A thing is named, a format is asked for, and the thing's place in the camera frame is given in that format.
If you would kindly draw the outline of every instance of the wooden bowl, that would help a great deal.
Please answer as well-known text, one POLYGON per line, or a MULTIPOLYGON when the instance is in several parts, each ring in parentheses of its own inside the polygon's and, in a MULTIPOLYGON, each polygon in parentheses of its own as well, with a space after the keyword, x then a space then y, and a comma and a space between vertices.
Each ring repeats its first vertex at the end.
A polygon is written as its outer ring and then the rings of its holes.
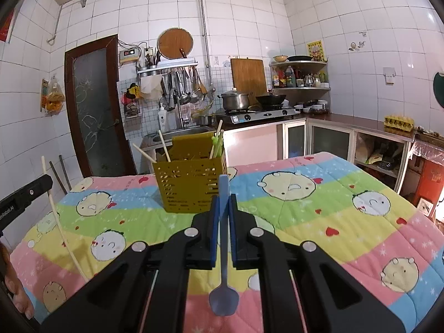
POLYGON ((279 56, 275 56, 275 57, 273 57, 273 59, 274 59, 276 62, 284 62, 284 61, 287 60, 287 57, 288 57, 288 56, 285 56, 285 55, 279 55, 279 56))

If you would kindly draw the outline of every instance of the white tiled wall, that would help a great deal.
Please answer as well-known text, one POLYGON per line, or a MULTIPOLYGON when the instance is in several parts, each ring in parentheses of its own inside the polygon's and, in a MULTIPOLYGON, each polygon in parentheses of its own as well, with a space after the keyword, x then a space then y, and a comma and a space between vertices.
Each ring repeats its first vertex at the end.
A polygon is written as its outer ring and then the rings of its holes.
MULTIPOLYGON (((50 116, 40 112, 42 79, 48 80, 51 47, 59 5, 55 0, 25 0, 8 44, 0 41, 0 199, 42 175, 53 161, 63 178, 59 154, 67 160, 67 173, 75 183, 81 176, 69 134, 66 111, 50 116)), ((53 176, 56 201, 63 191, 53 176)), ((50 210, 41 196, 6 230, 7 245, 15 247, 24 234, 50 210)))
MULTIPOLYGON (((224 66, 230 56, 263 59, 293 55, 290 24, 283 0, 204 0, 210 63, 224 66)), ((63 76, 64 52, 112 34, 126 43, 148 41, 171 27, 182 27, 194 39, 190 53, 206 63, 199 0, 79 0, 64 5, 57 38, 51 50, 51 71, 63 76)), ((135 77, 133 65, 119 69, 121 80, 135 77)))
POLYGON ((444 71, 444 25, 428 0, 284 0, 297 54, 322 40, 332 112, 383 120, 404 114, 444 134, 433 78, 444 71), (367 37, 359 34, 367 31, 367 37), (359 52, 351 42, 365 41, 359 52), (393 86, 383 67, 395 68, 393 86))

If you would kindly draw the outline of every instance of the silver screw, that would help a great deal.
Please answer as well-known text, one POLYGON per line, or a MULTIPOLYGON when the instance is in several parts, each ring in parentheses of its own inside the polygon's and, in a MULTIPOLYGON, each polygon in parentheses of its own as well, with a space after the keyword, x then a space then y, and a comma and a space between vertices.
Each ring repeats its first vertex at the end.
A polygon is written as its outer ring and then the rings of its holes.
POLYGON ((261 229, 261 228, 251 228, 250 229, 250 234, 253 236, 253 237, 256 237, 256 238, 259 238, 259 237, 261 237, 262 235, 264 235, 264 231, 261 229))
POLYGON ((185 235, 187 237, 195 237, 199 234, 199 231, 196 228, 186 228, 185 229, 185 235))
POLYGON ((314 242, 312 242, 312 241, 305 241, 303 243, 302 247, 307 252, 314 252, 316 250, 316 248, 317 248, 317 245, 314 242))
POLYGON ((146 247, 147 245, 143 241, 137 241, 131 246, 135 252, 143 252, 146 247))

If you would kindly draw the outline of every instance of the cutting board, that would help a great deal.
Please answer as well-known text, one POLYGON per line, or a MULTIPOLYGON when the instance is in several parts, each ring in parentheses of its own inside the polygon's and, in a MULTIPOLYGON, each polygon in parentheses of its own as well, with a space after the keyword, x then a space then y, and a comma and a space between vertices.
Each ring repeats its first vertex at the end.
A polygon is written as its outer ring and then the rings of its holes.
POLYGON ((234 87, 240 92, 251 92, 250 105, 257 104, 256 96, 267 95, 264 62, 256 59, 231 59, 234 87))

